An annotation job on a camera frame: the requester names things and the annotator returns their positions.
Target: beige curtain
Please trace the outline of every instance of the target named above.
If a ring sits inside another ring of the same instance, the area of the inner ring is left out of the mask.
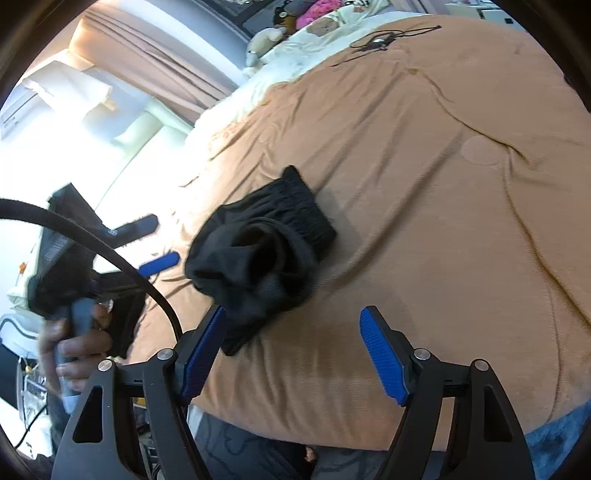
[[[94,5],[85,12],[69,48],[158,98],[190,122],[236,88],[183,43],[106,5]]]

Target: tan bedsheet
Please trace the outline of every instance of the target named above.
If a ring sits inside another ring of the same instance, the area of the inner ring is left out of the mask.
[[[386,449],[402,409],[359,335],[367,304],[445,361],[487,359],[525,431],[591,398],[589,114],[527,34],[454,17],[390,26],[437,24],[274,88],[187,187],[182,254],[213,209],[289,164],[339,233],[314,297],[218,355],[195,399],[206,411],[269,437]],[[156,286],[184,327],[209,307],[180,267]],[[148,303],[132,361],[173,343]]]

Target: black cable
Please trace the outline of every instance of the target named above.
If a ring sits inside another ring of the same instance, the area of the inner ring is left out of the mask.
[[[71,238],[80,245],[97,253],[105,260],[119,268],[131,278],[138,286],[143,288],[154,301],[160,305],[173,327],[174,336],[178,340],[183,334],[183,329],[178,321],[177,314],[164,296],[139,272],[121,257],[109,245],[98,239],[92,233],[75,224],[70,219],[50,212],[30,203],[17,200],[0,199],[0,219],[18,220],[20,222],[33,223],[54,232]]]
[[[439,30],[441,28],[441,25],[436,25],[435,27],[423,27],[423,28],[413,28],[412,30],[378,30],[373,32],[372,37],[365,41],[365,39],[368,37],[368,35],[364,36],[363,38],[352,42],[349,45],[349,48],[354,48],[356,50],[362,51],[363,53],[360,55],[357,55],[356,57],[351,57],[347,60],[343,60],[339,63],[336,63],[334,65],[331,65],[331,67],[338,67],[339,65],[342,65],[343,63],[347,63],[348,61],[353,61],[353,60],[357,60],[360,59],[361,57],[365,57],[366,55],[369,55],[370,53],[373,53],[375,51],[385,51],[388,49],[388,46],[395,40],[397,40],[398,38],[404,38],[404,37],[416,37],[417,35],[423,35],[425,33],[430,33],[432,31],[435,30]],[[376,42],[375,40],[377,40],[378,38],[381,38],[384,36],[384,34],[388,34],[388,36],[386,38],[382,38],[381,42]]]
[[[152,480],[158,480],[158,473],[160,472],[160,470],[162,470],[162,465],[160,465],[159,463],[156,463],[156,466],[154,467],[154,470],[152,470]]]
[[[418,35],[424,35],[425,33],[431,33],[435,30],[439,30],[441,25],[436,25],[435,27],[423,27],[423,28],[412,28],[410,30],[378,30],[372,32],[372,36],[369,40],[364,41],[361,45],[355,45],[356,43],[363,41],[365,38],[361,38],[358,41],[354,41],[349,45],[349,48],[367,48],[376,38],[381,37],[381,34],[389,33],[392,34],[392,39],[389,39],[388,44],[392,43],[394,40],[398,38],[405,38],[405,37],[416,37]]]
[[[41,415],[41,412],[43,410],[45,410],[47,408],[47,403],[44,404],[37,413],[35,413],[35,416],[33,417],[33,419],[31,420],[31,423],[29,424],[29,426],[25,429],[25,433],[22,434],[21,439],[18,441],[18,443],[14,446],[15,450],[18,450],[18,448],[22,445],[23,441],[25,440],[25,437],[28,435],[28,433],[31,431],[31,427],[33,426],[33,424],[35,423],[35,420],[37,420],[39,418],[39,415]]]

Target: white bedding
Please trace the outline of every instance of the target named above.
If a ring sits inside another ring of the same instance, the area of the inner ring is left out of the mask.
[[[211,140],[215,134],[254,110],[269,87],[295,80],[380,25],[424,15],[398,11],[374,15],[387,5],[387,0],[377,0],[363,13],[356,13],[353,5],[339,8],[336,12],[325,15],[339,23],[336,30],[324,37],[317,37],[302,29],[267,53],[261,59],[264,66],[246,84],[204,112],[197,120],[182,152],[182,174],[178,184],[187,184],[199,175],[205,162],[212,157]]]

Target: human hand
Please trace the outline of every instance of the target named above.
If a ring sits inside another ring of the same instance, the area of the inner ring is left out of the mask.
[[[69,387],[82,392],[90,374],[106,358],[112,345],[111,336],[101,329],[109,326],[111,315],[103,305],[95,305],[94,325],[90,332],[74,338],[67,338],[66,320],[52,320],[43,323],[39,337],[39,361],[51,390],[60,394],[59,377],[68,379]],[[58,347],[64,357],[77,357],[78,360],[56,365],[54,349]]]

